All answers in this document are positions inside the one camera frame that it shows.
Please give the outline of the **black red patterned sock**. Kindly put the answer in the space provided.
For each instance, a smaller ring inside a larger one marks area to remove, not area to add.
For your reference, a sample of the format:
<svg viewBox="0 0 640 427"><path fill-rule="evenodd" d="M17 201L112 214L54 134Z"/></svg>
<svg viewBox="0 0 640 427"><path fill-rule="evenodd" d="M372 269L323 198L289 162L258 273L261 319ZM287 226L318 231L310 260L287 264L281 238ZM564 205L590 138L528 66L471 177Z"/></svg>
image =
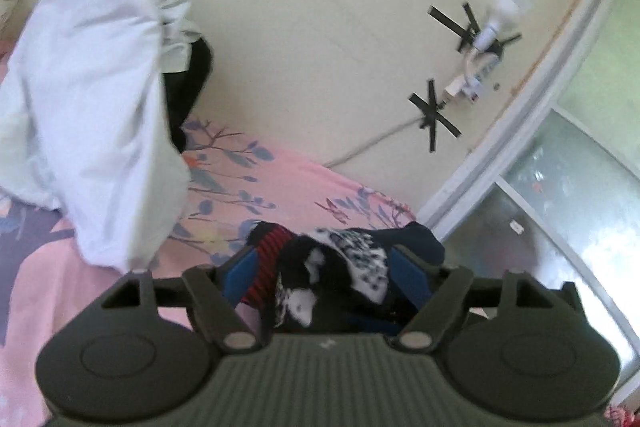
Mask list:
<svg viewBox="0 0 640 427"><path fill-rule="evenodd" d="M297 235L260 222L246 245L258 271L235 311L257 335L270 333L395 335L419 307L392 279L392 248L401 246L429 265L445 248L424 225L400 229L318 228Z"/></svg>

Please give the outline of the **pink floral bed sheet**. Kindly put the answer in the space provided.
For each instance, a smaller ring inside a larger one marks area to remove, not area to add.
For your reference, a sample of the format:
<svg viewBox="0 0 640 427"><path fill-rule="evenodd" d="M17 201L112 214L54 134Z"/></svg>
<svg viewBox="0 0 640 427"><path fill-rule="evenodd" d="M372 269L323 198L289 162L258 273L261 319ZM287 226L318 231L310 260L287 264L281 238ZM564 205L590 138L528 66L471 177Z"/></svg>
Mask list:
<svg viewBox="0 0 640 427"><path fill-rule="evenodd" d="M180 206L153 198L141 209L120 207L128 233L108 253L91 254L63 213L2 196L3 425L46 422L37 355L120 274L148 268L156 277L176 277L195 265L219 265L260 221L306 232L400 228L414 218L390 196L201 115L184 129L183 172L190 184Z"/></svg>

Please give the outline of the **white sticker on glass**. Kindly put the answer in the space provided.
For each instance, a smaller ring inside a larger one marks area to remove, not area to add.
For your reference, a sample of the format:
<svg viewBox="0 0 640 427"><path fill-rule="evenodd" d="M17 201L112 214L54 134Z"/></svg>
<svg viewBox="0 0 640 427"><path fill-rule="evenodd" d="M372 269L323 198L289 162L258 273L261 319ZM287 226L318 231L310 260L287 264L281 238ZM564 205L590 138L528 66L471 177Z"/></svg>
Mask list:
<svg viewBox="0 0 640 427"><path fill-rule="evenodd" d="M511 220L509 223L509 227L514 233L518 235L522 235L525 231L523 225L521 225L521 223L518 223L518 221L516 220Z"/></svg>

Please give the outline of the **black tape cross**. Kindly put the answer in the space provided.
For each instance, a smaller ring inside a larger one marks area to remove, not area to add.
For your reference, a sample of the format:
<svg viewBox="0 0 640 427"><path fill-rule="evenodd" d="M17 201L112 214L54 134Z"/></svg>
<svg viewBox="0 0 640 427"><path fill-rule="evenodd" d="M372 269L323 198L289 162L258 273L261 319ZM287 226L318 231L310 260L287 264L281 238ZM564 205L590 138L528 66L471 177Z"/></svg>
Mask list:
<svg viewBox="0 0 640 427"><path fill-rule="evenodd" d="M469 5L468 2L463 2L462 8L464 9L466 18L468 19L465 27L455 22L448 15L437 9L434 5L432 5L430 7L430 10L428 11L428 14L430 14L431 17L434 18L434 20L437 20L440 24L442 24L442 26L445 26L460 38L457 47L457 51L459 53L467 51L471 47L474 39L480 34L480 25L477 23L477 19L471 8L471 5ZM508 38L493 38L490 45L486 49L486 52L496 54L499 58L501 58L503 57L504 49L507 46L518 42L518 40L521 40L521 38L522 34L520 32Z"/></svg>
<svg viewBox="0 0 640 427"><path fill-rule="evenodd" d="M428 150L431 153L436 152L437 126L439 124L454 138L460 138L461 131L459 128L442 115L442 109L446 106L446 102L438 101L433 78L426 82L426 98L421 98L416 93L413 93L409 96L408 101L420 110L419 128L428 131Z"/></svg>

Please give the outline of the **frosted glass sliding door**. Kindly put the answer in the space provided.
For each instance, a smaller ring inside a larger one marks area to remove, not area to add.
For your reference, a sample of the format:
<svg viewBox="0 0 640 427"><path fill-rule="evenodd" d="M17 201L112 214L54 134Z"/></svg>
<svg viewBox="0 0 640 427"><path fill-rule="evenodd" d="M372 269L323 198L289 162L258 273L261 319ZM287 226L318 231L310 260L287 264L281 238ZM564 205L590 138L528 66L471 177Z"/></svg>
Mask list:
<svg viewBox="0 0 640 427"><path fill-rule="evenodd" d="M423 207L450 261L577 284L639 406L639 0L580 0L486 139ZM509 223L525 228L514 233Z"/></svg>

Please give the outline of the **black tape cross lower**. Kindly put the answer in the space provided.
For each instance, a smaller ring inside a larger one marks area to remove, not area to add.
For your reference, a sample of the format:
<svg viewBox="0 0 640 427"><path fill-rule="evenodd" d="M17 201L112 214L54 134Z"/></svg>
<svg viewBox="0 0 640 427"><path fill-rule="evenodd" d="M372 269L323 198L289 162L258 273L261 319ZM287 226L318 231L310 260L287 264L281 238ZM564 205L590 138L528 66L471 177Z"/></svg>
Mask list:
<svg viewBox="0 0 640 427"><path fill-rule="evenodd" d="M426 82L426 98L421 98L416 93L413 93L409 96L408 101L420 110L419 128L428 131L428 150L431 153L436 152L437 126L439 124L454 138L460 138L461 131L459 128L442 115L442 109L446 106L446 102L438 101L433 78Z"/></svg>

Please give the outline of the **white garment pile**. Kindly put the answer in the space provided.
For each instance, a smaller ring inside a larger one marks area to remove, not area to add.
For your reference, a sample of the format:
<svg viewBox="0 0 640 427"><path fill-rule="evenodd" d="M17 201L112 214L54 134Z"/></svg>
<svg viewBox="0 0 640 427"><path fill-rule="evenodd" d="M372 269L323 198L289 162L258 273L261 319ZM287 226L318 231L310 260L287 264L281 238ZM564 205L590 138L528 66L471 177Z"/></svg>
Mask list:
<svg viewBox="0 0 640 427"><path fill-rule="evenodd" d="M64 213L91 254L127 236L122 206L179 207L164 75L201 37L190 0L40 0L1 85L1 190Z"/></svg>

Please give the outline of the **black tape cross upper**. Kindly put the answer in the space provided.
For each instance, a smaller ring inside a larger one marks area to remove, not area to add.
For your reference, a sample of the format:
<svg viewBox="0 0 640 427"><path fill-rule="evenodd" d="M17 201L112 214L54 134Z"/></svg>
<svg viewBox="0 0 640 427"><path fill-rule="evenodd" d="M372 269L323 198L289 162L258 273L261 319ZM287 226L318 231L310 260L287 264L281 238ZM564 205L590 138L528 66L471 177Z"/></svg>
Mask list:
<svg viewBox="0 0 640 427"><path fill-rule="evenodd" d="M468 2L463 2L462 8L464 9L466 18L468 19L465 27L455 22L448 15L437 9L434 5L432 5L430 7L430 10L428 11L428 14L430 14L431 17L434 18L434 20L437 20L440 24L442 24L442 26L445 26L460 38L457 47L457 51L459 53L467 51L471 47L474 39L480 34L480 25L477 23L477 19L471 8L471 5L469 5ZM508 38L493 38L490 45L486 49L486 52L496 54L499 58L501 58L503 57L504 49L507 46L518 42L518 40L521 40L521 38L522 34L520 32Z"/></svg>

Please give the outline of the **black garment by wall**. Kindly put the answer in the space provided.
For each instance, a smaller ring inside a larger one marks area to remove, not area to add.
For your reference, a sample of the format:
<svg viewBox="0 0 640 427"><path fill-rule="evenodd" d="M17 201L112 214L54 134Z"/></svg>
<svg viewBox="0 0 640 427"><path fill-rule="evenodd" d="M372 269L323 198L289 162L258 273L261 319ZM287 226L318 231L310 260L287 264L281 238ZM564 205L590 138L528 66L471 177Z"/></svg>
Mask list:
<svg viewBox="0 0 640 427"><path fill-rule="evenodd" d="M212 71L214 54L205 39L191 44L191 57L184 72L164 75L168 127L172 144L182 153L186 149L186 134L182 125L188 119Z"/></svg>

